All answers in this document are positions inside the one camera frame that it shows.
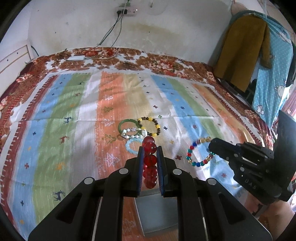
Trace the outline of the person's right hand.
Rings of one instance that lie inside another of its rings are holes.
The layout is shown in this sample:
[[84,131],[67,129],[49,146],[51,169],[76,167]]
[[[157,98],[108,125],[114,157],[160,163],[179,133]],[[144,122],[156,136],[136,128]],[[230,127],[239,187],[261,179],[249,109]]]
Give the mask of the person's right hand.
[[260,217],[267,223],[273,240],[295,240],[295,212],[289,202],[273,202]]

